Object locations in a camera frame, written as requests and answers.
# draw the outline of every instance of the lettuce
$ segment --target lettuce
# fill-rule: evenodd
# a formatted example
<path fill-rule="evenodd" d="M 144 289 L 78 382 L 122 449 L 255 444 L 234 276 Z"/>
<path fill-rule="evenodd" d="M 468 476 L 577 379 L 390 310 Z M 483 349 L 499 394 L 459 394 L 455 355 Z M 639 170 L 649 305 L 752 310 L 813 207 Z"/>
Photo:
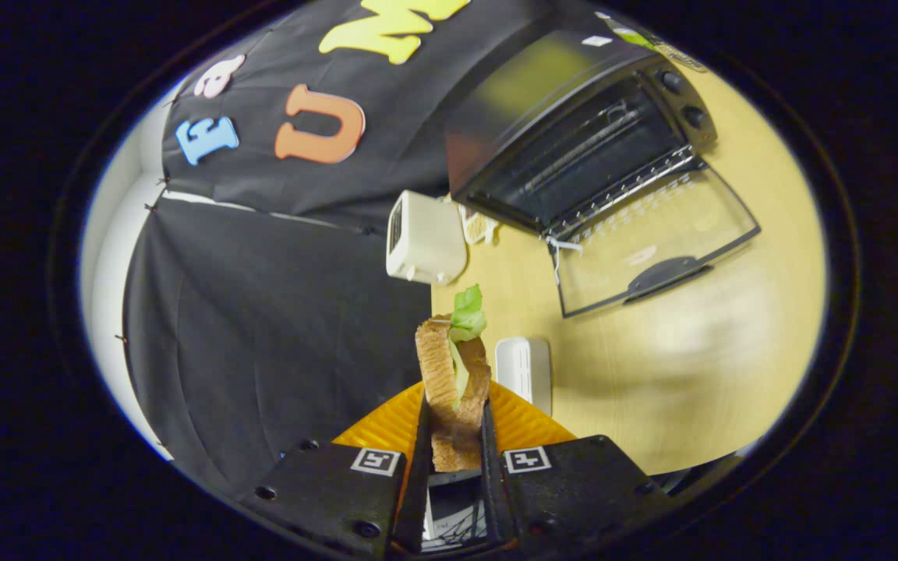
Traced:
<path fill-rule="evenodd" d="M 480 337 L 481 331 L 487 327 L 487 319 L 480 306 L 484 303 L 484 297 L 480 292 L 480 284 L 474 284 L 463 292 L 456 294 L 453 309 L 452 327 L 449 327 L 449 340 L 459 342 L 473 340 Z"/>
<path fill-rule="evenodd" d="M 463 357 L 459 355 L 459 349 L 453 341 L 449 341 L 449 352 L 452 355 L 453 370 L 456 372 L 456 401 L 452 402 L 452 411 L 456 411 L 459 409 L 459 402 L 463 401 L 466 384 L 470 381 L 470 371 L 466 369 Z"/>

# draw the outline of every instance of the screw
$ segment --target screw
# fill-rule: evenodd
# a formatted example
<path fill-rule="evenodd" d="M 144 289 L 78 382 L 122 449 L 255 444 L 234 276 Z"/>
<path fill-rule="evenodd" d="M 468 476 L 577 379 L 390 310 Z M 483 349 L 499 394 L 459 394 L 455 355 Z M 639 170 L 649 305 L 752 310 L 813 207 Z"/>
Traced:
<path fill-rule="evenodd" d="M 637 487 L 637 494 L 641 495 L 641 496 L 648 495 L 648 494 L 653 493 L 653 489 L 655 489 L 655 486 L 653 486 L 652 482 L 642 483 L 640 486 Z"/>
<path fill-rule="evenodd" d="M 275 489 L 272 487 L 259 486 L 256 487 L 256 496 L 262 500 L 271 501 L 275 499 Z"/>
<path fill-rule="evenodd" d="M 355 533 L 363 536 L 364 538 L 370 539 L 380 535 L 380 528 L 372 522 L 359 520 L 359 522 L 355 523 Z"/>

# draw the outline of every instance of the white toaster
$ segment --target white toaster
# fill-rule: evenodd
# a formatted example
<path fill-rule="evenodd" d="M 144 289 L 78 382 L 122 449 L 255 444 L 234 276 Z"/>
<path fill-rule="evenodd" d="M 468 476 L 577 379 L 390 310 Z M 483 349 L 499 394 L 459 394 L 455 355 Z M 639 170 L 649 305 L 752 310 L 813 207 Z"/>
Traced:
<path fill-rule="evenodd" d="M 449 284 L 466 267 L 466 242 L 456 203 L 402 192 L 387 221 L 387 274 Z"/>

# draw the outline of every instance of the yellow letter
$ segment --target yellow letter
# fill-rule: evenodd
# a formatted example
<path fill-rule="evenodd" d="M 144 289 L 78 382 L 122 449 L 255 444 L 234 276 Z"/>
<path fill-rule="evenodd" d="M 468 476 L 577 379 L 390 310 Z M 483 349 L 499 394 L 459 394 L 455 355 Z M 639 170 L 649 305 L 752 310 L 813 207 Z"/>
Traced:
<path fill-rule="evenodd" d="M 361 49 L 386 55 L 390 64 L 403 64 L 421 45 L 417 35 L 407 34 L 433 29 L 431 23 L 414 12 L 424 12 L 432 20 L 441 21 L 469 3 L 470 0 L 362 0 L 362 7 L 376 15 L 332 28 L 321 39 L 318 50 L 331 53 L 339 47 Z"/>

